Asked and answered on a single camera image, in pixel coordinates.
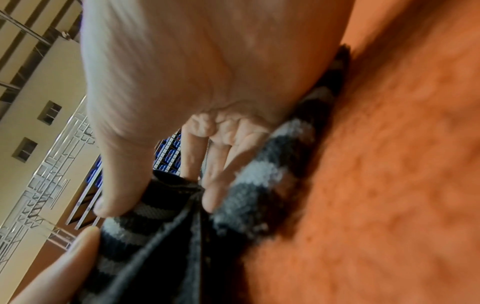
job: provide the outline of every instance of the white railing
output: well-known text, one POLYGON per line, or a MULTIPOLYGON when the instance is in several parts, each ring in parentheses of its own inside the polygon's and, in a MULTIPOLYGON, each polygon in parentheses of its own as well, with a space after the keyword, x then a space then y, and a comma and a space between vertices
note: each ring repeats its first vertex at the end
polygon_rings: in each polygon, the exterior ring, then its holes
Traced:
POLYGON ((50 209, 55 206, 69 182, 64 179, 66 172, 83 146, 94 143, 84 97, 0 226, 0 272, 30 229, 59 247, 67 249, 70 246, 75 237, 42 218, 40 211, 45 206, 50 209))

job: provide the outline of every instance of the skin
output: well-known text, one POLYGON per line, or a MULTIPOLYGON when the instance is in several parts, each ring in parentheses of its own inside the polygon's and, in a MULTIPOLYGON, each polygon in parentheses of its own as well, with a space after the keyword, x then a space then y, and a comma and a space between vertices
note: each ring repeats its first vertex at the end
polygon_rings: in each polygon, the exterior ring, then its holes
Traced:
POLYGON ((213 211, 335 55, 354 0, 84 2, 88 115, 103 159, 95 212, 131 209, 156 143, 182 128, 180 175, 213 211))
POLYGON ((88 227, 68 252, 39 274, 11 304, 66 304, 93 268, 100 230, 88 227))

